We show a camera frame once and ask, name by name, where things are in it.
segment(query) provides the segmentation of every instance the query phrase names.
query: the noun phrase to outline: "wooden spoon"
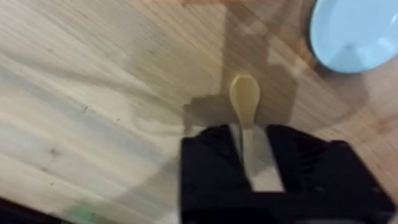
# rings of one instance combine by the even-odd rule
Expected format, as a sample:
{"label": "wooden spoon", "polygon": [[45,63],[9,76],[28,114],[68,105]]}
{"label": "wooden spoon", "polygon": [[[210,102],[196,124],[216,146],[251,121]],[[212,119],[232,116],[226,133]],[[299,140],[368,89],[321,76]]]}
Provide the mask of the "wooden spoon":
{"label": "wooden spoon", "polygon": [[256,174],[256,154],[253,148],[253,128],[260,86],[250,75],[238,75],[229,89],[229,99],[241,125],[241,160],[249,179]]}

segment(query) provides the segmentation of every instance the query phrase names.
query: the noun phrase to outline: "black object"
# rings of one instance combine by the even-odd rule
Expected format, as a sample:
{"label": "black object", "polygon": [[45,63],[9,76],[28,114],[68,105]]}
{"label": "black object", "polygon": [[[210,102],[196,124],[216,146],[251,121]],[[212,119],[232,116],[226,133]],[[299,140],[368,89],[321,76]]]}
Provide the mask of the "black object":
{"label": "black object", "polygon": [[0,223],[4,224],[68,224],[58,218],[0,199]]}
{"label": "black object", "polygon": [[395,206],[344,141],[267,127],[285,192],[253,192],[227,125],[181,147],[182,223],[387,223]]}

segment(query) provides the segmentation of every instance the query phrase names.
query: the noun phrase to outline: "light wood surface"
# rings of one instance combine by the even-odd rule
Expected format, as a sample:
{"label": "light wood surface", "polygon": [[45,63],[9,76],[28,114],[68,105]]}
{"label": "light wood surface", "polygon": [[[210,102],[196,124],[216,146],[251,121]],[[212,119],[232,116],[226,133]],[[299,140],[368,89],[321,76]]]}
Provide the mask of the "light wood surface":
{"label": "light wood surface", "polygon": [[[0,196],[77,223],[177,223],[180,139],[236,123],[229,84],[248,73],[259,127],[349,141],[397,200],[398,61],[322,69],[312,6],[0,0]],[[256,188],[280,190],[254,139]]]}

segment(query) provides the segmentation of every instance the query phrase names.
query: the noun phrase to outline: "white plate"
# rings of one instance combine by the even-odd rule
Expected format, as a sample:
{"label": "white plate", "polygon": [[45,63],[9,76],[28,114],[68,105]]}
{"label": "white plate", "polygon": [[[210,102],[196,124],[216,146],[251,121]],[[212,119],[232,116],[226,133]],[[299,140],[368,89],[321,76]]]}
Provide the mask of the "white plate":
{"label": "white plate", "polygon": [[356,73],[398,54],[398,0],[318,0],[310,41],[319,61]]}

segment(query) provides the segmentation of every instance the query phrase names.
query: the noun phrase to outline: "wooden table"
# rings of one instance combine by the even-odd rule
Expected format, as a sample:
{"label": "wooden table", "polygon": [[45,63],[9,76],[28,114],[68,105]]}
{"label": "wooden table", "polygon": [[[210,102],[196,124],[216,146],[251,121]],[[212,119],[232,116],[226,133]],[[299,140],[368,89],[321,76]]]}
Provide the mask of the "wooden table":
{"label": "wooden table", "polygon": [[0,1],[0,196],[77,223],[177,223],[179,142],[235,123],[262,87],[256,188],[280,190],[261,127],[345,139],[398,199],[398,61],[339,75],[307,46],[311,0]]}

